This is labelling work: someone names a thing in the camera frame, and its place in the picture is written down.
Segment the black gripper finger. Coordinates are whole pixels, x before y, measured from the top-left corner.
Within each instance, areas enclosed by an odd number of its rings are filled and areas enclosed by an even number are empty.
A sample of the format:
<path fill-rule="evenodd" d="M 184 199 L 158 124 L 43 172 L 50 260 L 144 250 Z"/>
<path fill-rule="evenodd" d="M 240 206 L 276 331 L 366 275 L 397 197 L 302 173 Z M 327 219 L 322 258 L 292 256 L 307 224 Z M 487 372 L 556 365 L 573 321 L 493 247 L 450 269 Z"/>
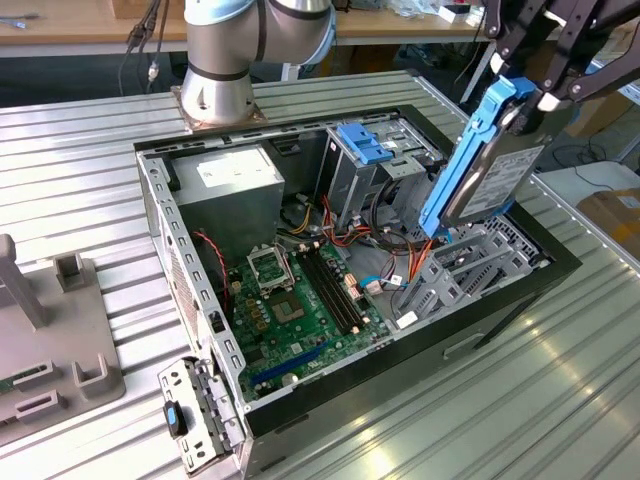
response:
<path fill-rule="evenodd" d="M 507 78 L 523 76 L 527 61 L 544 41 L 543 1 L 483 1 L 485 36 L 500 60 L 495 72 Z"/>
<path fill-rule="evenodd" d="M 639 78 L 639 33 L 619 58 L 588 74 L 591 60 L 618 26 L 639 18 L 637 1 L 523 1 L 509 20 L 509 65 L 526 59 L 559 28 L 554 53 L 534 92 L 509 127 L 516 135 L 537 130 L 546 114 L 544 98 L 581 103 L 611 93 Z"/>

